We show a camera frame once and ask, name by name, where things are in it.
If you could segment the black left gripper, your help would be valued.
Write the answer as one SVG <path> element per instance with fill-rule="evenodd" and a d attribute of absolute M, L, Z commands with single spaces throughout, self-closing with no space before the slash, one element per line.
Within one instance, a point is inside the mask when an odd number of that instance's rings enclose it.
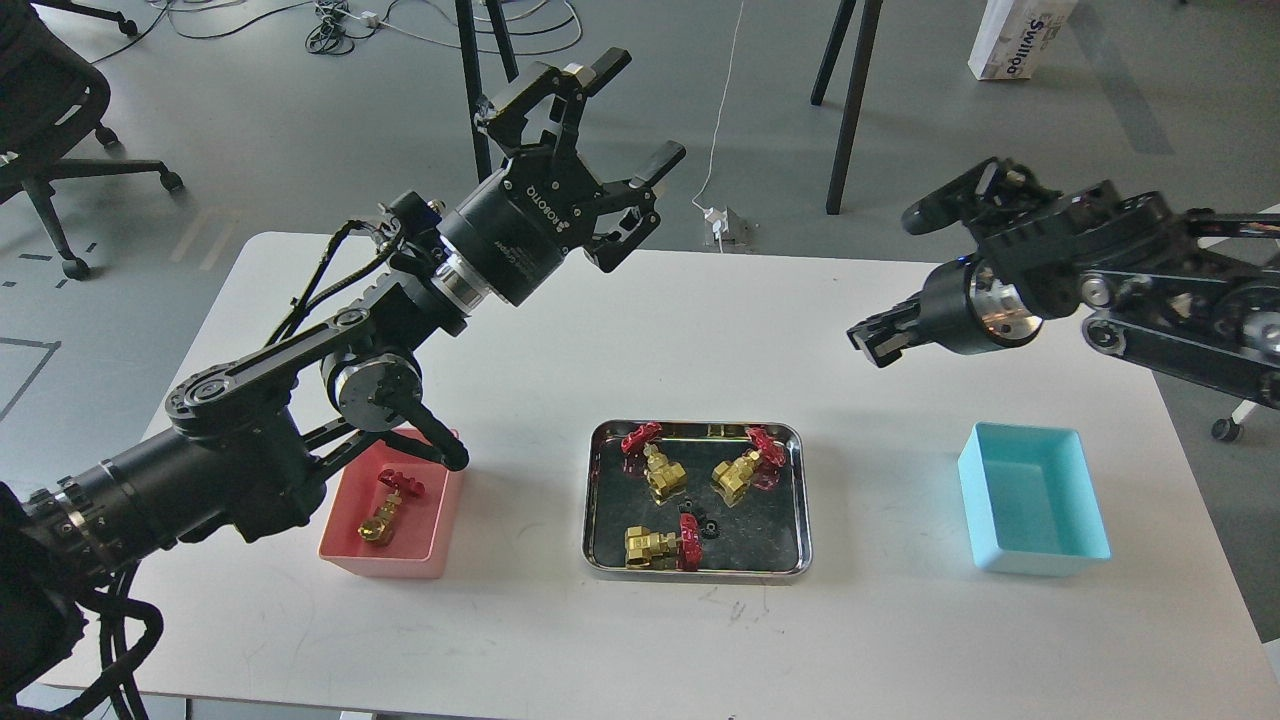
<path fill-rule="evenodd" d="M 439 232 L 490 291 L 522 304 L 581 249 L 604 273 L 617 269 L 657 228 L 657 186 L 686 156 L 666 141 L 628 178 L 602 183 L 577 149 L 580 122 L 595 97 L 632 61 L 609 47 L 591 64 L 534 61 L 493 96 L 474 86 L 474 151 L 484 182 L 448 211 Z M 490 146 L 507 161 L 494 170 Z"/>

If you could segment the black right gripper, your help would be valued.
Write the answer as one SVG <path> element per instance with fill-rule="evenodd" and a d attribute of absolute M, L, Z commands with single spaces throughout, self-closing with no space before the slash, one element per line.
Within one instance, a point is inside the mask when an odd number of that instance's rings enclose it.
<path fill-rule="evenodd" d="M 906 350 L 940 345 L 954 354 L 977 355 L 1030 343 L 1043 319 L 1033 314 L 1018 288 L 997 277 L 983 258 L 964 258 L 936 268 L 916 296 L 919 304 L 896 304 L 846 331 L 877 366 L 896 363 Z"/>

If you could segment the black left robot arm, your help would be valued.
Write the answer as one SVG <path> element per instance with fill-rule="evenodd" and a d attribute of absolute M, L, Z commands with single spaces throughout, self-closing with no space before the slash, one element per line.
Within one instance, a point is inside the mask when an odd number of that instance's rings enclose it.
<path fill-rule="evenodd" d="M 305 527 L 326 482 L 385 445 L 458 471 L 462 442 L 425 406 L 416 350 L 458 336 L 486 297 L 517 306 L 575 249 L 613 272 L 659 225 L 657 184 L 684 159 L 663 143 L 627 179 L 603 182 L 579 154 L 589 99 L 631 60 L 529 64 L 477 104 L 475 128 L 504 154 L 457 206 L 413 192 L 352 231 L 379 252 L 352 281 L 378 281 L 323 323 L 308 291 L 255 354 L 174 387 L 170 425 L 50 489 L 3 489 L 3 716 L 82 719 L 111 701 L 137 719 L 134 673 L 163 634 L 159 609 L 129 596 L 140 561 L 223 527 L 244 541 Z"/>

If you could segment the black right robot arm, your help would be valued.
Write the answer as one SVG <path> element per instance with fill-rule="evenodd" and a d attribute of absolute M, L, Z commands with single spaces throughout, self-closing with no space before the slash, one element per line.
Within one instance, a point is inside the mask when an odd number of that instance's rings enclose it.
<path fill-rule="evenodd" d="M 902 228 L 954 223 L 974 251 L 847 331 L 877 366 L 918 346 L 974 355 L 1020 348 L 1071 316 L 1097 352 L 1267 407 L 1277 406 L 1277 269 L 1203 249 L 1201 238 L 1277 237 L 1274 214 L 1176 213 L 1102 181 L 1075 193 L 989 158 L 914 202 Z"/>

